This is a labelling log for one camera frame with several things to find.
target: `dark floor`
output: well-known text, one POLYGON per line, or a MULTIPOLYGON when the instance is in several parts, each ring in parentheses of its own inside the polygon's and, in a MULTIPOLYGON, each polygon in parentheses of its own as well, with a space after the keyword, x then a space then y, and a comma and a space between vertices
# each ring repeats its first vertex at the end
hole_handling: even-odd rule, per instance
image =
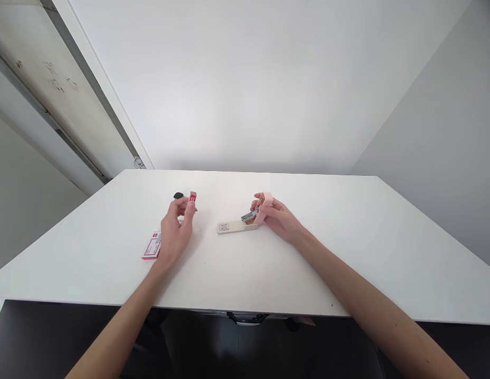
MULTIPOLYGON (((0 316, 0 377, 61 378, 116 307, 7 301, 0 316)), ((369 347, 347 318, 316 317, 290 332, 281 320, 236 326, 225 317, 171 311, 162 325, 178 377, 337 377, 369 347)), ((421 323, 471 378, 490 378, 490 326, 421 323)), ((383 357, 387 378, 401 377, 383 357)), ((370 377, 369 373, 352 374, 370 377)))

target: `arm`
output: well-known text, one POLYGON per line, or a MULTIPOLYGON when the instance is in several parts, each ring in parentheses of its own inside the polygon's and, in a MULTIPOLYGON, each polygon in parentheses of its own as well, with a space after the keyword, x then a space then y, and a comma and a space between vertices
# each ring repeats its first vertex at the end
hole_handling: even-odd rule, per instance
POLYGON ((331 288, 363 331, 406 377, 468 378, 405 312, 306 230, 273 200, 264 222, 292 244, 331 288))
POLYGON ((194 202, 188 200, 183 197, 170 204, 167 215, 161 221, 162 243, 159 258, 66 379, 119 377, 167 273, 189 243, 196 208, 194 202), (180 215, 185 215, 182 225, 177 220, 180 215))

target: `white wall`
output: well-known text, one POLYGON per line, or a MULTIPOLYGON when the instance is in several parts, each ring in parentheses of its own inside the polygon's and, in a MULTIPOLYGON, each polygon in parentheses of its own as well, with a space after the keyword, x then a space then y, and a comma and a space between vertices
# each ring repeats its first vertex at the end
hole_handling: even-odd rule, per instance
POLYGON ((490 0, 474 0, 350 172, 378 175, 490 265, 490 0))
POLYGON ((134 168, 131 152, 39 3, 0 4, 0 54, 106 177, 134 168))
POLYGON ((0 119, 0 268, 86 199, 0 119))
POLYGON ((54 4, 155 168, 347 173, 469 0, 54 4))

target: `white table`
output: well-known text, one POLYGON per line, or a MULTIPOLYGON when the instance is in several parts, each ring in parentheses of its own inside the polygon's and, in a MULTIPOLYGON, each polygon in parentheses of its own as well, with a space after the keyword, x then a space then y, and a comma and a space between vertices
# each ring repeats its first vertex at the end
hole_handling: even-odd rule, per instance
POLYGON ((269 191, 415 320, 490 324, 490 267, 379 178, 360 176, 126 170, 0 270, 0 298, 123 304, 153 264, 140 257, 173 194, 191 190, 192 240, 159 307, 348 315, 265 225, 216 233, 269 191))

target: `forearm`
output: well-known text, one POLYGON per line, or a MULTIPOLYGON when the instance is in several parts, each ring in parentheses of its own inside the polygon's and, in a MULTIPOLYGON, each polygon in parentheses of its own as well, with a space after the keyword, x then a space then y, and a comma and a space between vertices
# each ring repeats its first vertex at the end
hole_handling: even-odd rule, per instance
POLYGON ((143 322, 159 295, 166 272, 167 270, 150 270, 68 373, 67 379, 119 377, 143 322))
POLYGON ((372 341, 407 377, 467 378, 405 312, 303 230, 293 245, 372 341))

